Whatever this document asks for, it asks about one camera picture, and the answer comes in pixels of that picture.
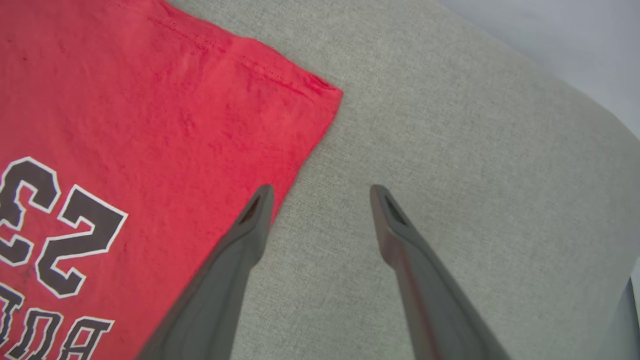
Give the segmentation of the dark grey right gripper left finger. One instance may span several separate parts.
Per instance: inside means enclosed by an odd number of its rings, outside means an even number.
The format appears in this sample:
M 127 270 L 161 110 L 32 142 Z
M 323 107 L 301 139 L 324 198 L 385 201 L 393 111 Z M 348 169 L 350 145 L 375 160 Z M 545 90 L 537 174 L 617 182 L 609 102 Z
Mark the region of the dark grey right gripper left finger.
M 274 187 L 254 192 L 138 353 L 139 360 L 228 360 L 251 270 L 265 252 Z

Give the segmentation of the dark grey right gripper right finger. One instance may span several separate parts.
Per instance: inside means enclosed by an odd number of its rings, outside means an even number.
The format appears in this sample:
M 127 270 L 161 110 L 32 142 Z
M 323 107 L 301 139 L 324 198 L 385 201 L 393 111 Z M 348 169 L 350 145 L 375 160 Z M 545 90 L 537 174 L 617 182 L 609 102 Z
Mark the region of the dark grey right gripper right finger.
M 457 281 L 381 184 L 370 187 L 382 259 L 393 269 L 417 360 L 508 360 Z

